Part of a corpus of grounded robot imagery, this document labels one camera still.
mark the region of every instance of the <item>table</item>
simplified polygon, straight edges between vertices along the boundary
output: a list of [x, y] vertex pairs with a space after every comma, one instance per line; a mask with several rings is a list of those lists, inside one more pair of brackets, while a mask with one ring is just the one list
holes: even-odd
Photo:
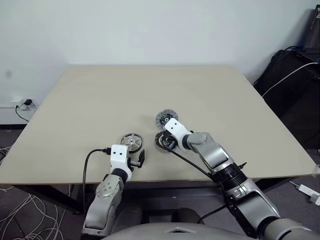
[[[38, 186], [34, 194], [51, 192], [54, 198], [58, 193], [41, 185], [81, 183], [88, 152], [119, 144], [127, 133], [140, 134], [145, 149], [144, 165], [134, 170], [132, 182], [207, 180], [176, 156], [156, 148], [154, 139], [160, 130], [155, 117], [168, 108], [178, 113], [187, 129], [210, 133], [236, 163], [247, 162], [243, 171], [251, 178], [309, 175], [315, 167], [232, 66], [71, 65], [3, 161], [0, 183]], [[195, 153], [182, 154], [205, 168]], [[99, 183], [108, 173], [109, 157], [91, 155], [87, 183]]]

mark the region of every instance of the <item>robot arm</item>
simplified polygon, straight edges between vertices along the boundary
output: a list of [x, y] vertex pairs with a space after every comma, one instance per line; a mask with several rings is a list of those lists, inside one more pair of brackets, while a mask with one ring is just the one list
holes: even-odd
[[180, 149], [199, 154], [212, 173], [212, 179], [221, 185], [229, 211], [249, 237], [259, 236], [263, 240], [318, 239], [301, 224], [280, 218], [273, 203], [209, 133], [192, 133], [174, 118], [164, 128], [175, 138]]
[[144, 157], [131, 161], [127, 145], [114, 144], [111, 147], [111, 174], [104, 177], [95, 190], [82, 228], [83, 235], [106, 237], [110, 235], [115, 221], [116, 209], [121, 202], [124, 185], [132, 177], [132, 167], [141, 167]]

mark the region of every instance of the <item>gray floor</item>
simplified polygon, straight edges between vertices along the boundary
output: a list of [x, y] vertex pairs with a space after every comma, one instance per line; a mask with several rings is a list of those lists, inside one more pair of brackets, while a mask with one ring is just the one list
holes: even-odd
[[[20, 130], [0, 130], [0, 146], [10, 146], [14, 143], [20, 134]], [[320, 164], [320, 156], [316, 151], [310, 156], [317, 164]], [[304, 184], [308, 187], [320, 192], [320, 178], [313, 178], [311, 176], [299, 177], [294, 180], [297, 184]], [[59, 185], [55, 186], [60, 191], [67, 193], [68, 186]], [[5, 218], [23, 199], [28, 196], [27, 193], [13, 188], [7, 192], [0, 191], [0, 220]], [[274, 202], [282, 217], [291, 218], [297, 222], [302, 223], [306, 227], [314, 231], [320, 232], [320, 206], [316, 206], [309, 202], [308, 197], [303, 193], [297, 191], [293, 185], [286, 183], [274, 190], [267, 193], [267, 196]], [[222, 204], [220, 196], [204, 196], [204, 197], [161, 197], [146, 199], [144, 206], [157, 206], [159, 209], [177, 209], [177, 208], [191, 208], [197, 211], [200, 215], [204, 215]], [[51, 217], [56, 217], [55, 206], [51, 203], [45, 202], [46, 214]], [[63, 213], [63, 209], [58, 207], [59, 219]], [[12, 240], [14, 238], [23, 238], [24, 235], [32, 231], [41, 221], [42, 215], [35, 208], [32, 202], [28, 203], [24, 208], [17, 213], [15, 219], [12, 219], [8, 225], [4, 240]], [[168, 217], [152, 218], [153, 222], [168, 221]], [[84, 217], [82, 215], [73, 215], [66, 212], [60, 230], [63, 233], [65, 240], [78, 240], [81, 235]], [[235, 219], [231, 216], [228, 210], [224, 209], [215, 215], [212, 215], [204, 220], [207, 225], [227, 229], [237, 233], [243, 233]], [[35, 231], [39, 233], [42, 229], [52, 228], [53, 221], [45, 218], [42, 225]], [[42, 238], [48, 235], [48, 231], [41, 234]]]

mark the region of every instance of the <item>power adapter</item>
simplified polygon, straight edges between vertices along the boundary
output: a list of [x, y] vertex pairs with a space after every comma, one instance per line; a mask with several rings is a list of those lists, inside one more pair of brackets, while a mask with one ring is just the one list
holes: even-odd
[[23, 104], [26, 105], [26, 106], [29, 106], [30, 104], [32, 104], [32, 100], [31, 99], [27, 99], [27, 100], [24, 101]]

